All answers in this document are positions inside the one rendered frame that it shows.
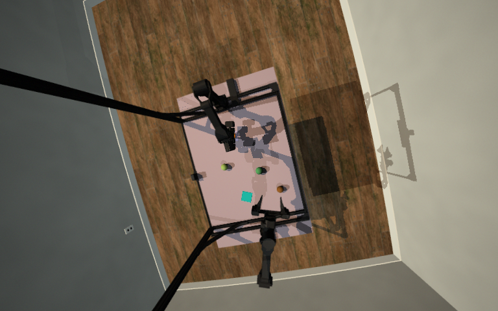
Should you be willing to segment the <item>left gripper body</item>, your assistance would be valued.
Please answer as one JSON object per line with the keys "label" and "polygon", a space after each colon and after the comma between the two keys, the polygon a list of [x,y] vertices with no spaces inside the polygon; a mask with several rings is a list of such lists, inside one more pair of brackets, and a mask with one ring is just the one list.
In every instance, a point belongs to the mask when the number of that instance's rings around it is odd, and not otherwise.
{"label": "left gripper body", "polygon": [[234,121],[226,121],[225,125],[226,125],[227,129],[229,129],[229,131],[231,131],[231,134],[232,134],[233,139],[234,139],[234,132],[233,132],[233,128],[231,128],[231,127],[235,127],[235,122]]}

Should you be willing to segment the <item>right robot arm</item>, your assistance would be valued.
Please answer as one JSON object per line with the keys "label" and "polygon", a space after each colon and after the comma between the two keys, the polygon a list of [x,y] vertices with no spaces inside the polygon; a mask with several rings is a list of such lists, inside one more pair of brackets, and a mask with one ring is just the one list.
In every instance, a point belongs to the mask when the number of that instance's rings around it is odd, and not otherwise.
{"label": "right robot arm", "polygon": [[264,216],[264,220],[261,221],[261,229],[259,231],[261,234],[259,242],[260,243],[262,242],[261,249],[263,251],[263,260],[262,260],[263,267],[261,268],[259,275],[257,275],[257,284],[261,288],[270,289],[270,286],[272,286],[272,276],[270,273],[270,258],[271,258],[271,253],[274,251],[274,246],[276,245],[276,239],[274,234],[275,228],[276,228],[276,218],[268,219]]}

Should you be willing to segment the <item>teal rectangle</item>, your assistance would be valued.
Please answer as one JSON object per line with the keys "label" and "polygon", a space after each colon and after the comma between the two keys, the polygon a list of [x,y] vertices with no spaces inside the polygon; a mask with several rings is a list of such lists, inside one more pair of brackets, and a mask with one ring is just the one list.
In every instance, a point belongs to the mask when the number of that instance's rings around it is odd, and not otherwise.
{"label": "teal rectangle", "polygon": [[252,193],[243,191],[241,201],[251,202],[251,200],[252,200]]}

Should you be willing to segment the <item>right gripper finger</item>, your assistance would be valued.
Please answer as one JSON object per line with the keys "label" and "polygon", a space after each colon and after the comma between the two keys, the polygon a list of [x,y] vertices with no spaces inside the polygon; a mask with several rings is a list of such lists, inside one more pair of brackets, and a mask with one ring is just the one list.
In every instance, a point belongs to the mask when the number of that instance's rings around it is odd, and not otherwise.
{"label": "right gripper finger", "polygon": [[259,202],[257,204],[255,204],[255,207],[254,207],[255,211],[260,211],[262,198],[263,198],[263,195],[261,195]]}
{"label": "right gripper finger", "polygon": [[280,208],[281,208],[281,213],[282,213],[282,214],[287,214],[287,208],[286,208],[286,207],[284,207],[284,208],[285,208],[285,210],[284,210],[282,205],[283,205],[283,202],[282,202],[282,199],[281,199],[281,197],[280,197]]}

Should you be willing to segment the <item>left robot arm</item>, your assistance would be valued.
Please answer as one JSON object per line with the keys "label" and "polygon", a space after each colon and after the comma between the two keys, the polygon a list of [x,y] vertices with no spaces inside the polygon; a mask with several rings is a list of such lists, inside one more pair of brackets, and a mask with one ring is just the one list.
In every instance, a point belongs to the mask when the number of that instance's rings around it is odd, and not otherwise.
{"label": "left robot arm", "polygon": [[[227,108],[229,106],[228,103],[228,98],[226,98],[226,95],[223,94],[221,96],[218,96],[212,89],[211,83],[207,79],[203,79],[201,81],[193,83],[193,94],[194,97],[200,102],[201,108],[206,112],[206,115],[208,116],[209,120],[211,121],[214,129],[215,129],[215,137],[217,138],[217,141],[222,144],[224,143],[224,147],[226,152],[230,152],[232,150],[235,150],[234,144],[233,144],[233,136],[231,134],[231,131],[227,129],[227,127],[221,123],[219,116],[217,115],[214,107],[217,108]],[[214,93],[214,95],[213,95]],[[207,97],[208,100],[201,101],[199,97]],[[213,99],[213,101],[212,101]],[[227,101],[226,101],[227,99]],[[214,102],[214,103],[213,103]],[[224,105],[223,105],[224,104]],[[214,105],[214,107],[213,107]]]}

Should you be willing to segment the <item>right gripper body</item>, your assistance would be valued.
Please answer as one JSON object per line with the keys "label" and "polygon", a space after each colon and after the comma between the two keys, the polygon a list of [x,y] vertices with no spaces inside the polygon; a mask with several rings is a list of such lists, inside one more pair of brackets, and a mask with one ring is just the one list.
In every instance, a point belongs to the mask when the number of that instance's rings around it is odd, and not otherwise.
{"label": "right gripper body", "polygon": [[[276,215],[280,215],[282,219],[289,219],[290,218],[290,212],[289,210],[287,209],[287,214],[282,214],[281,211],[269,211],[269,210],[262,210],[260,209],[260,211],[254,211],[254,207],[255,205],[252,206],[252,216],[259,216],[259,213],[261,214],[265,214],[265,217],[268,218],[268,219],[274,219]],[[273,212],[273,213],[271,213]]]}

